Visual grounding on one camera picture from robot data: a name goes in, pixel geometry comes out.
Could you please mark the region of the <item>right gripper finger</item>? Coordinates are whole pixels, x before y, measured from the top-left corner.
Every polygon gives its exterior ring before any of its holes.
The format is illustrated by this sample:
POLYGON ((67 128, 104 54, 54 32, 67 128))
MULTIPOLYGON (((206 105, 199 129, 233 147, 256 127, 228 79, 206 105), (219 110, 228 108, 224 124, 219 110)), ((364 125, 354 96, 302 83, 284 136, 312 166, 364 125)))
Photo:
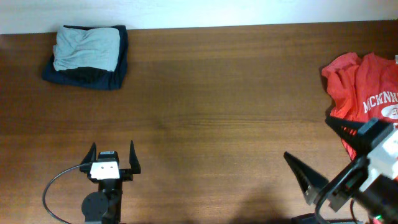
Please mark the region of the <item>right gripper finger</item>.
POLYGON ((359 129, 364 125, 363 122, 348 121, 334 116, 327 116, 326 124, 353 149, 361 147, 361 136, 359 129))
POLYGON ((328 179, 289 152, 284 152, 284 159, 292 169, 306 203, 317 204, 322 189, 329 183, 328 179))

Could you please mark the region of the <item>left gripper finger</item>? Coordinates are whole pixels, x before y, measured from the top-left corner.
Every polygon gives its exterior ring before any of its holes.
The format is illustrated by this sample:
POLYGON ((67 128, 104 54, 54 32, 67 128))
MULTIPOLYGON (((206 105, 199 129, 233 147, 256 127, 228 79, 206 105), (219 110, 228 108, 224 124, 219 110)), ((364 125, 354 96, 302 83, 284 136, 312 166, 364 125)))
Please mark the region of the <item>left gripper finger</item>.
POLYGON ((141 165, 136 155, 134 142, 131 140, 130 142, 130 149, 129 149, 129 163, 131 166, 132 174, 140 174, 141 173, 141 165))
POLYGON ((96 160, 96 144, 93 143, 90 147, 90 150, 86 154, 86 156, 83 158, 81 164, 89 164, 92 163, 96 160))

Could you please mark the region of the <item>light grey-green t-shirt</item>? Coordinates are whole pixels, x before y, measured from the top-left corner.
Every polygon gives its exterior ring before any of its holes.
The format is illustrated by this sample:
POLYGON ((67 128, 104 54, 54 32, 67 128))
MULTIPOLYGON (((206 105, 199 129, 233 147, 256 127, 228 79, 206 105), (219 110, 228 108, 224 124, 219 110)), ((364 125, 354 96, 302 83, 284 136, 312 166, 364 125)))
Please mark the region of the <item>light grey-green t-shirt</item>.
POLYGON ((90 67, 113 72, 118 64, 119 31, 115 28, 90 30, 61 27, 53 47, 56 71, 90 67))

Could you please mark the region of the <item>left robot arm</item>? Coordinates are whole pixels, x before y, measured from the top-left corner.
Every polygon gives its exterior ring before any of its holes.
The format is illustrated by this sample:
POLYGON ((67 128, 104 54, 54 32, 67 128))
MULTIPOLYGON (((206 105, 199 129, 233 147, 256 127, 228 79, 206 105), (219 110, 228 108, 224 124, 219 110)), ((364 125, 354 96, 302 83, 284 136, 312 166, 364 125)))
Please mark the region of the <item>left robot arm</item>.
POLYGON ((129 164, 130 168, 121 169, 116 151, 97 153, 96 144, 92 144, 79 168, 92 183, 98 185, 97 191, 87 195, 81 204, 85 223, 121 222, 123 183, 132 182, 134 175, 141 173, 141 165, 132 141, 129 148, 129 164))

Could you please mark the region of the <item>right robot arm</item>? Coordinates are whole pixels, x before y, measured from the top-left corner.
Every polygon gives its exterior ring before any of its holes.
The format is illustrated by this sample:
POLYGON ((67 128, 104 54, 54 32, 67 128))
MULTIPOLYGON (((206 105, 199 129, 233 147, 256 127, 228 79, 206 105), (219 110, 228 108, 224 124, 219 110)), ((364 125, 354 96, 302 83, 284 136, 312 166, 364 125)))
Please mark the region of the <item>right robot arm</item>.
POLYGON ((346 202, 358 203, 372 222, 397 223, 397 128, 380 119, 357 122, 329 116, 326 124, 356 156, 328 180, 288 152, 284 159, 292 169, 307 204, 315 211, 291 219, 292 223, 327 223, 320 213, 329 201, 337 212, 346 202))

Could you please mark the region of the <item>red printed t-shirt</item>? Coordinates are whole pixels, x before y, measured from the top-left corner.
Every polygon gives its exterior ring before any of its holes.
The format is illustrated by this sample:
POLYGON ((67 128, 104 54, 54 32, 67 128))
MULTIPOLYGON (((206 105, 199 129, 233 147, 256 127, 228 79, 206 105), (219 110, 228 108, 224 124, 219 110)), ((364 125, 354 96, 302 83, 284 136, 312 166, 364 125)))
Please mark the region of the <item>red printed t-shirt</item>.
POLYGON ((397 129, 397 64, 367 54, 347 53, 322 69, 335 105, 328 116, 347 121, 382 119, 397 129))

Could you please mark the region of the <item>folded navy blue garment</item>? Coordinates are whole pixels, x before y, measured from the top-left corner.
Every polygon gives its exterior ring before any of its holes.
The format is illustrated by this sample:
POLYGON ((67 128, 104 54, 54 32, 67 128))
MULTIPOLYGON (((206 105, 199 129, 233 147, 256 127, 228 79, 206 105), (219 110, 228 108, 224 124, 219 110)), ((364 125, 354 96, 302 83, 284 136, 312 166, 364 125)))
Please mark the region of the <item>folded navy blue garment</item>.
POLYGON ((128 33, 124 25, 111 26, 111 28, 117 29, 120 36, 118 62, 115 71, 110 72, 90 67, 56 71, 53 66, 55 57, 52 55, 43 69, 42 79, 51 83, 95 90, 120 89, 127 74, 128 33))

